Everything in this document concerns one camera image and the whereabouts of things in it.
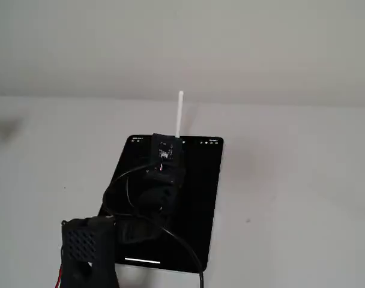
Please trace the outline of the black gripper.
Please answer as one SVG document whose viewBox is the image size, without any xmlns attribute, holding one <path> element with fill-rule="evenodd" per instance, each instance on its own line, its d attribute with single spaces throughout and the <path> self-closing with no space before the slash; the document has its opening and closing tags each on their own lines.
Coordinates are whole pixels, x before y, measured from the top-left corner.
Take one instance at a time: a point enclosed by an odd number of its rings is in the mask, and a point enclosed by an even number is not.
<svg viewBox="0 0 365 288">
<path fill-rule="evenodd" d="M 174 185 L 145 183 L 140 186 L 137 210 L 145 216 L 170 217 L 178 204 L 178 187 Z"/>
</svg>

